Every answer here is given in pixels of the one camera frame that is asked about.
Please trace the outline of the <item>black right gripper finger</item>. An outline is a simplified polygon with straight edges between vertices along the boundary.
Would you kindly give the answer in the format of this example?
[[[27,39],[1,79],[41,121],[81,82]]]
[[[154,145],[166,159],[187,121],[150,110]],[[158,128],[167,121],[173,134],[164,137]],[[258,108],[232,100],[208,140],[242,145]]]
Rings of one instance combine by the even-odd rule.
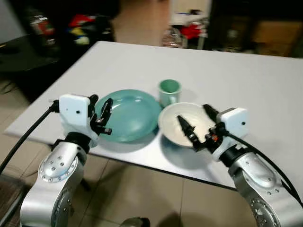
[[[214,123],[219,123],[220,119],[218,118],[219,112],[210,104],[203,104],[203,109],[206,115],[208,115],[209,119],[212,120]]]
[[[181,115],[177,115],[177,120],[179,121],[182,132],[186,138],[191,142],[193,147],[199,147],[199,138],[195,134],[194,127],[184,119]]]

